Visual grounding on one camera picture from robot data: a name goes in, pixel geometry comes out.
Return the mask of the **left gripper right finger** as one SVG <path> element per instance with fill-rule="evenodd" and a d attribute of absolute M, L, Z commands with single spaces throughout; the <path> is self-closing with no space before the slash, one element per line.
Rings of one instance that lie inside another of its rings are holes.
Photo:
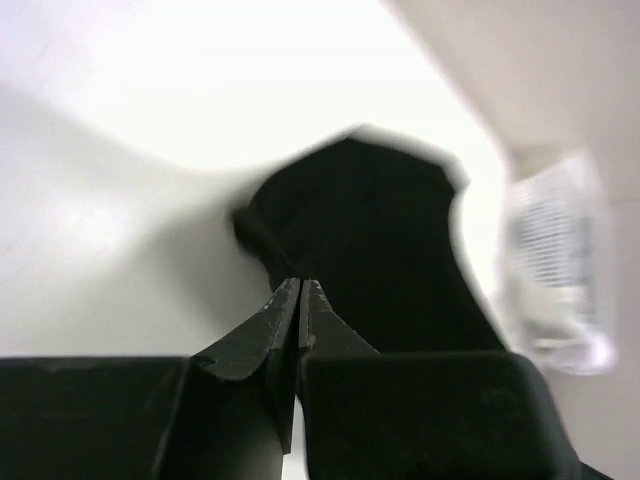
<path fill-rule="evenodd" d="M 298 394 L 304 392 L 303 363 L 314 355 L 366 356 L 379 352 L 332 308 L 316 280 L 304 280 L 300 292 L 298 329 Z"/>

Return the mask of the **black tank top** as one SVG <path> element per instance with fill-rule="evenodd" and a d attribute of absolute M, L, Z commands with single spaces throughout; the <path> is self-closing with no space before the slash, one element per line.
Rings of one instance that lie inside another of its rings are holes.
<path fill-rule="evenodd" d="M 381 352 L 500 350 L 455 258 L 445 157 L 346 137 L 269 176 L 231 222 L 272 287 L 315 280 Z"/>

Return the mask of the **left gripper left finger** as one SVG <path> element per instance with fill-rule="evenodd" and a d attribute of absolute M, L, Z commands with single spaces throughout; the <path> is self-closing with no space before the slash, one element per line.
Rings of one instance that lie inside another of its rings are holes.
<path fill-rule="evenodd" d="M 282 452 L 291 452 L 297 383 L 300 281 L 285 280 L 250 318 L 194 356 L 221 382 L 259 378 Z"/>

